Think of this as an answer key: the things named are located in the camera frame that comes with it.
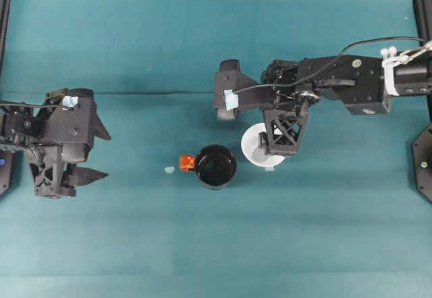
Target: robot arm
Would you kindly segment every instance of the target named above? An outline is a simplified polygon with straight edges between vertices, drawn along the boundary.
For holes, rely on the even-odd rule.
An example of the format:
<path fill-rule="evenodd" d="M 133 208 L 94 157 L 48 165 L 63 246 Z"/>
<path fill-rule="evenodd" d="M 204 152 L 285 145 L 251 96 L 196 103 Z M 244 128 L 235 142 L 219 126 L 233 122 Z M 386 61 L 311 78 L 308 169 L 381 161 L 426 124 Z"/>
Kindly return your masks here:
<path fill-rule="evenodd" d="M 292 157 L 302 140 L 308 108 L 322 97 L 342 101 L 353 115 L 375 115 L 390 113 L 391 94 L 431 94 L 432 57 L 426 54 L 431 48 L 432 43 L 426 43 L 398 56 L 394 53 L 395 60 L 343 53 L 299 62 L 275 60 L 262 73 L 261 82 L 244 75 L 238 60 L 223 61 L 215 75 L 213 107 L 220 120 L 233 120 L 243 111 L 260 109 L 266 130 L 259 135 L 260 147 L 267 155 Z M 400 61 L 398 65 L 386 71 L 384 64 L 396 60 Z M 228 95 L 237 101 L 233 109 L 227 107 Z M 417 171 L 426 157 L 424 150 L 417 150 L 423 146 L 418 141 L 414 143 Z M 416 175 L 418 189 L 432 200 L 432 171 L 425 174 L 423 168 Z M 427 182 L 420 181 L 419 175 L 427 178 Z"/>
<path fill-rule="evenodd" d="M 91 90 L 47 93 L 42 105 L 1 101 L 0 108 L 5 112 L 0 117 L 0 148 L 25 152 L 35 195 L 75 197 L 76 187 L 106 177 L 106 173 L 78 167 L 87 160 L 95 136 L 111 139 L 97 115 Z"/>

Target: white zip tie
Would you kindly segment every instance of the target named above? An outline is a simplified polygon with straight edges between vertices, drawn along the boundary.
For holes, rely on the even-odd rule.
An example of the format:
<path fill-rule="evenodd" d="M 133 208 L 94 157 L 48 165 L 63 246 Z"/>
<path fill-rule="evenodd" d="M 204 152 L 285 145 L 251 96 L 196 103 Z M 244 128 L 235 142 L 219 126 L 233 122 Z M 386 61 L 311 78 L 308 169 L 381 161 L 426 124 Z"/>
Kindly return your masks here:
<path fill-rule="evenodd" d="M 408 60 L 408 56 L 399 57 L 396 56 L 398 50 L 396 47 L 390 47 L 389 49 L 381 49 L 381 56 L 383 56 L 383 62 L 381 65 L 384 68 L 384 85 L 385 90 L 389 95 L 395 97 L 399 96 L 396 87 L 394 86 L 394 68 L 402 64 L 402 60 Z"/>

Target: black cup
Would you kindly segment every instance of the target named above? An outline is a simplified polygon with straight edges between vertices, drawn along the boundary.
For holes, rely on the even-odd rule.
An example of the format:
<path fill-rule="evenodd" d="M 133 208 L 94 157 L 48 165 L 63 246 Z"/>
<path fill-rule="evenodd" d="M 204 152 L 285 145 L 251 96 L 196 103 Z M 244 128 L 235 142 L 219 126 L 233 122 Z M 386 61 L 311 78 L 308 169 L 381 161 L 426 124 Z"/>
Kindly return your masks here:
<path fill-rule="evenodd" d="M 210 145 L 201 149 L 195 159 L 195 173 L 211 190 L 225 187 L 237 169 L 234 154 L 221 145 Z"/>

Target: small white plate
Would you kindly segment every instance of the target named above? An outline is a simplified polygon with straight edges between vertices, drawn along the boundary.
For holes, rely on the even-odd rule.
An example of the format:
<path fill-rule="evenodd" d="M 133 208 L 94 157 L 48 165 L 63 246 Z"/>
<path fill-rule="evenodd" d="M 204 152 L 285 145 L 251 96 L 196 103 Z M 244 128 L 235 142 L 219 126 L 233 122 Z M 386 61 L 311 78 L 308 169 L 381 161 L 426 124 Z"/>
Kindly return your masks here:
<path fill-rule="evenodd" d="M 263 122 L 251 126 L 242 137 L 242 151 L 248 161 L 261 168 L 271 168 L 279 165 L 286 158 L 280 155 L 264 155 L 259 146 L 259 134 L 265 131 Z"/>

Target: screw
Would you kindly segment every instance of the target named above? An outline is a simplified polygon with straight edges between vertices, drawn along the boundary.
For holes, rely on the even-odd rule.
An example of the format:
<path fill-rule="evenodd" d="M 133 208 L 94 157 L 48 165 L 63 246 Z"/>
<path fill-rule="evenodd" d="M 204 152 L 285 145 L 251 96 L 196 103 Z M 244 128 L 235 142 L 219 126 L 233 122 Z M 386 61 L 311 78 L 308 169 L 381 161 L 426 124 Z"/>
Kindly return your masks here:
<path fill-rule="evenodd" d="M 32 122 L 30 120 L 24 120 L 24 128 L 26 129 L 32 128 Z"/>
<path fill-rule="evenodd" d="M 78 134 L 78 131 L 77 131 L 75 128 L 70 128 L 70 129 L 69 129 L 69 133 L 70 133 L 72 136 L 76 136 L 76 135 Z"/>
<path fill-rule="evenodd" d="M 352 61 L 352 67 L 359 68 L 362 65 L 362 61 L 359 59 L 355 59 Z"/>

